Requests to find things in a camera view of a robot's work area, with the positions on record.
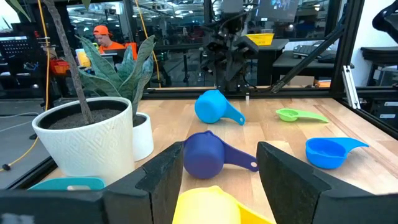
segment dark blue measuring cup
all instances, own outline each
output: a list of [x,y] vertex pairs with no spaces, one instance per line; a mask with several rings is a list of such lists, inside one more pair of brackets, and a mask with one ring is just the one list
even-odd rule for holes
[[196,133],[184,141],[184,168],[199,179],[215,177],[224,164],[257,172],[257,159],[226,144],[211,131]]
[[311,138],[305,143],[305,155],[319,168],[336,169],[344,163],[351,150],[361,146],[369,147],[352,138]]
[[213,124],[221,118],[230,118],[244,125],[246,118],[218,90],[208,90],[195,103],[195,112],[204,123]]

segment wooden surface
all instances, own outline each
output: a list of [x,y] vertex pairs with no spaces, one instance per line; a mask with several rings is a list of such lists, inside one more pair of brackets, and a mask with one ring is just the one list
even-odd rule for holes
[[[150,115],[154,136],[154,152],[136,163],[139,167],[175,141],[183,141],[197,132],[211,130],[228,144],[256,155],[259,141],[266,141],[279,149],[307,162],[305,141],[315,137],[351,137],[370,147],[350,152],[345,163],[337,170],[324,170],[339,179],[374,194],[398,192],[398,141],[374,127],[333,99],[263,99],[231,101],[246,117],[246,124],[222,119],[216,124],[205,124],[194,112],[195,100],[147,100],[141,101],[139,111]],[[296,121],[286,123],[275,110],[295,108],[320,113],[328,124]],[[48,177],[59,177],[55,170]],[[224,166],[216,177],[198,180],[185,170],[180,192],[219,185],[241,203],[274,221],[258,173],[236,166]]]

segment person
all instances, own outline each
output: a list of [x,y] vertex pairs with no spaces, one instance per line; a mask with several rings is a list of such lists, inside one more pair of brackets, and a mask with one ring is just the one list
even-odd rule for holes
[[105,50],[125,49],[123,45],[111,40],[112,34],[109,33],[108,28],[104,25],[99,25],[94,28],[94,36],[100,45],[98,50],[101,54],[104,54]]

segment white pot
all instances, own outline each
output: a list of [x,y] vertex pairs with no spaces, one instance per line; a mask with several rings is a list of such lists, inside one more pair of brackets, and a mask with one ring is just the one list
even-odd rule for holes
[[154,151],[154,138],[148,114],[137,112],[137,116],[145,117],[145,121],[132,128],[132,148],[134,160],[139,161],[146,158]]
[[119,97],[87,99],[91,109],[124,110],[105,121],[72,129],[50,130],[49,124],[80,111],[78,101],[38,115],[33,128],[62,172],[72,177],[100,177],[112,184],[134,170],[131,102]]

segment plant stem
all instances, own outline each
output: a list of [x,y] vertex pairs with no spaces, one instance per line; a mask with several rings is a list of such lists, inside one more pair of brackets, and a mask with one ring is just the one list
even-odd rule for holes
[[93,124],[94,119],[91,114],[90,108],[88,107],[85,94],[83,92],[83,88],[81,87],[80,77],[78,75],[77,64],[75,59],[73,58],[72,51],[70,50],[70,46],[68,43],[67,35],[65,30],[63,29],[61,16],[54,5],[53,0],[43,0],[44,4],[47,6],[52,19],[54,20],[55,27],[57,28],[57,33],[60,38],[61,46],[63,49],[63,53],[65,54],[66,60],[69,63],[70,73],[72,75],[73,86],[75,87],[77,97],[79,99],[81,113],[83,114],[83,119],[85,120],[85,124]]

